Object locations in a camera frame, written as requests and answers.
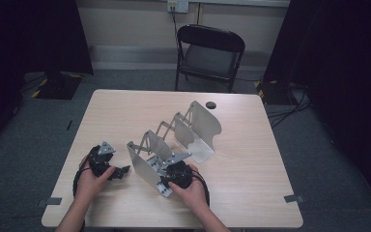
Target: electrical outlet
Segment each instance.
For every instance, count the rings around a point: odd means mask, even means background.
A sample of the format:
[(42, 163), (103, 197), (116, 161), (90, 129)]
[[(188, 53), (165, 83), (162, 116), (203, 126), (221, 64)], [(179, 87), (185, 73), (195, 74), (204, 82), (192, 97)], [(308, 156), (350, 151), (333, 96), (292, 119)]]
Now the electrical outlet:
[(176, 12), (178, 5), (179, 4), (178, 4), (177, 0), (167, 1), (167, 12)]
[(178, 13), (188, 13), (188, 2), (187, 1), (179, 1), (177, 3)]
[(176, 13), (188, 13), (188, 1), (167, 1), (167, 12), (171, 13), (174, 10)]

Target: wooden table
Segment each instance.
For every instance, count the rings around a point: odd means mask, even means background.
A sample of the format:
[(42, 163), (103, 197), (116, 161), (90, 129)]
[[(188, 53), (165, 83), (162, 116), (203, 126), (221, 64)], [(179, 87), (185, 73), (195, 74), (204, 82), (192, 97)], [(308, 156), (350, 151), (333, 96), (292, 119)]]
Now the wooden table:
[[(214, 137), (215, 154), (193, 163), (208, 183), (211, 208), (230, 228), (298, 228), (302, 217), (297, 202), (286, 203), (293, 190), (278, 151), (261, 99), (255, 95), (98, 90), (87, 107), (52, 197), (43, 225), (55, 227), (72, 203), (71, 186), (82, 158), (107, 141), (117, 152), (110, 163), (132, 165), (127, 144), (139, 144), (147, 130), (156, 131), (189, 105), (215, 102), (210, 112), (222, 126)], [(167, 136), (170, 148), (178, 150)], [(92, 203), (86, 225), (120, 228), (201, 228), (197, 218), (175, 194), (163, 197), (131, 167), (123, 180), (113, 180)]]

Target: baseboard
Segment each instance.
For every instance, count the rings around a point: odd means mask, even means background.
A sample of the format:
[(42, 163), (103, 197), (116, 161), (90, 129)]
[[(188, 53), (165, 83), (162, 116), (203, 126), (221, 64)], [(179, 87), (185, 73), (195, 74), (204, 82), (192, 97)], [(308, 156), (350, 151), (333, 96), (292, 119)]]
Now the baseboard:
[[(94, 70), (176, 69), (176, 48), (90, 45), (89, 52)], [(268, 60), (258, 58), (263, 56), (246, 51), (240, 70), (264, 72)]]

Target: chair leg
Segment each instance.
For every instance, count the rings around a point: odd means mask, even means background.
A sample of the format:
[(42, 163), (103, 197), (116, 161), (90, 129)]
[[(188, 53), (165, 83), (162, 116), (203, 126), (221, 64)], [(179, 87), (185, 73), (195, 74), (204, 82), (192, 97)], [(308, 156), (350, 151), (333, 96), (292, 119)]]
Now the chair leg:
[(228, 84), (228, 93), (231, 93), (233, 91), (233, 86), (234, 86), (234, 80), (232, 80), (229, 84)]
[(179, 69), (176, 70), (176, 86), (174, 87), (174, 91), (179, 90)]

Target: wall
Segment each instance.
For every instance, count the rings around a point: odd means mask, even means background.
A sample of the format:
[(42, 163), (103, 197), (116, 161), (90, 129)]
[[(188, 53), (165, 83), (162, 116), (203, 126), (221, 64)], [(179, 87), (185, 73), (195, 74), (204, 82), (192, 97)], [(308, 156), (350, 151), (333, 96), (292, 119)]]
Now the wall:
[[(77, 0), (89, 45), (171, 49), (174, 23), (165, 1)], [(284, 7), (189, 3), (188, 14), (176, 14), (177, 28), (199, 23), (231, 30), (246, 43), (245, 63), (265, 67), (283, 18)]]

